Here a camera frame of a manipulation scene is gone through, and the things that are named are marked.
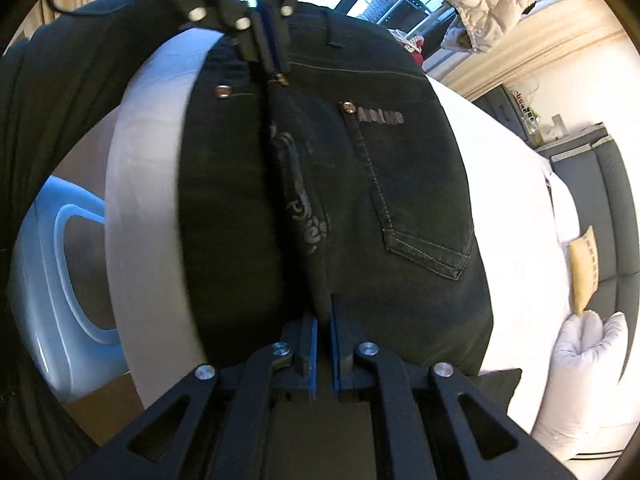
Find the grey nightstand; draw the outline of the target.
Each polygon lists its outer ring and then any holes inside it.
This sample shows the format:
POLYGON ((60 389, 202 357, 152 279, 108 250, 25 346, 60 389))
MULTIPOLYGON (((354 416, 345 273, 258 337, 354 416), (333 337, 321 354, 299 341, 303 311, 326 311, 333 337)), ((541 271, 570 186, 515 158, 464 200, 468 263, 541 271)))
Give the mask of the grey nightstand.
POLYGON ((544 144, 540 148, 536 148, 535 152, 546 159, 550 159, 554 155, 580 148, 584 145, 591 145, 600 141, 608 135, 603 122, 599 122, 597 125, 592 125, 583 128, 578 133, 564 136, 560 140, 553 141, 551 143, 544 144))

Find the dark grey headboard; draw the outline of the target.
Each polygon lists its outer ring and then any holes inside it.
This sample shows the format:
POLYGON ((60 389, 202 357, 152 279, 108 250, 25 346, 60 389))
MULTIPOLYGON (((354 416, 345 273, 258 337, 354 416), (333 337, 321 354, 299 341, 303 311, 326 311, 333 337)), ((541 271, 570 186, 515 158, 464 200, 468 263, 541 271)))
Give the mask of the dark grey headboard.
MULTIPOLYGON (((506 87, 473 101, 483 112, 536 150, 524 114, 506 87)), ((567 185, 579 225, 593 226, 598 244, 600 282, 588 307, 601 316, 620 311, 634 336, 639 316, 639 235, 636 208, 620 149, 610 134, 591 145, 554 155, 552 170, 567 185)))

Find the cream curtain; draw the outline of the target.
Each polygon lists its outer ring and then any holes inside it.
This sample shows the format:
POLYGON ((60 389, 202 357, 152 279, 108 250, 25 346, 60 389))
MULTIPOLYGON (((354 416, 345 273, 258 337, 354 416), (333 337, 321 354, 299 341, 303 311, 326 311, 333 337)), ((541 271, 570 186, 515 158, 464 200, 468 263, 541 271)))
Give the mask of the cream curtain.
POLYGON ((452 56, 436 79, 473 101, 500 84, 514 84, 572 54, 626 37, 604 0, 539 0, 497 47, 452 56))

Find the black denim pants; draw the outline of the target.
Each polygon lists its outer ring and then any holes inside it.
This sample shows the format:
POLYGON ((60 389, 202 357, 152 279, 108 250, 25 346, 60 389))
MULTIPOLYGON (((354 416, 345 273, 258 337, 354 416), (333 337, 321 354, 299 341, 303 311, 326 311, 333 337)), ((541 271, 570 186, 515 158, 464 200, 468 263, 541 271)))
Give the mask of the black denim pants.
POLYGON ((186 109, 178 219, 207 359, 338 311, 407 362, 476 374, 491 304, 432 85, 381 26, 306 4, 288 27, 281 77, 207 46, 186 109))

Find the yellow cushion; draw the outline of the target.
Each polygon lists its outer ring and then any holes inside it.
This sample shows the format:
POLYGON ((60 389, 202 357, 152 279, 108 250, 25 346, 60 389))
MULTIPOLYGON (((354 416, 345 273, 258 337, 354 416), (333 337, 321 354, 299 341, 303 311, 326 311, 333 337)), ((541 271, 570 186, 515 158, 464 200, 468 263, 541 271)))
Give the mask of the yellow cushion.
POLYGON ((593 226, 568 245, 574 313, 581 316, 599 288, 599 254, 593 226))

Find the white folded duvet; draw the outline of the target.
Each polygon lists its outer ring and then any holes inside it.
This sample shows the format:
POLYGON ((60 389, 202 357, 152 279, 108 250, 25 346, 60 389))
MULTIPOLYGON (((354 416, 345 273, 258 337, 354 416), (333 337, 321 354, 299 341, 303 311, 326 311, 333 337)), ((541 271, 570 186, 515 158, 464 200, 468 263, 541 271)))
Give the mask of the white folded duvet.
POLYGON ((615 391, 626 360, 622 312, 570 315, 555 341, 544 396, 530 435, 560 462, 574 458, 600 409, 615 391))

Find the red and white bag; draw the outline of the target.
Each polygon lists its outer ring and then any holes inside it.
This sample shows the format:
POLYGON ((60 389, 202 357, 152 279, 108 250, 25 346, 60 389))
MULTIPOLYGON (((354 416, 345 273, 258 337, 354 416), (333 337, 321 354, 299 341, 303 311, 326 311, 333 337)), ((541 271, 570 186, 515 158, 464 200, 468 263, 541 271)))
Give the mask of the red and white bag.
POLYGON ((413 61, 421 66, 424 62, 422 47, 424 38, 420 35, 409 37, 406 32, 399 29, 390 29, 390 34, 413 58, 413 61))

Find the light blue plastic bin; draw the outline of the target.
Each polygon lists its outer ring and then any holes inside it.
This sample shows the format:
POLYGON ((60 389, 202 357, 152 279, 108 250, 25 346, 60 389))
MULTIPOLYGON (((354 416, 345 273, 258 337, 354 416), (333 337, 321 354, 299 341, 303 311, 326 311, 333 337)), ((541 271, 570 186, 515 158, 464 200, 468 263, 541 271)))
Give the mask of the light blue plastic bin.
POLYGON ((106 280, 104 211, 102 198, 50 177, 14 246, 11 311, 36 367, 62 403, 128 370, 106 280))

